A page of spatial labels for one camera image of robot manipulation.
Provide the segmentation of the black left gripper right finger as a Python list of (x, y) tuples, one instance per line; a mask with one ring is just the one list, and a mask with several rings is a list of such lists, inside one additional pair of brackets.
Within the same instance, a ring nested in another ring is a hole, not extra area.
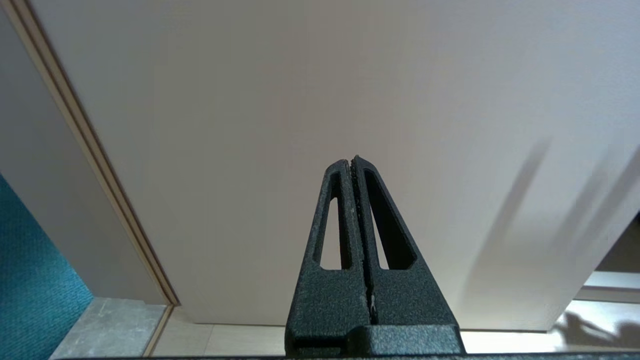
[(350, 169), (372, 323), (457, 326), (377, 167), (356, 156)]

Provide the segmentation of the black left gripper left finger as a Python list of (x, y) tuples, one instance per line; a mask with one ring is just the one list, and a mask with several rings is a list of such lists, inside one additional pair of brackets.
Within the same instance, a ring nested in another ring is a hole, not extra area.
[[(340, 269), (322, 267), (330, 203), (336, 199)], [(352, 330), (370, 324), (364, 251), (349, 161), (324, 172), (285, 326), (287, 357), (340, 357)]]

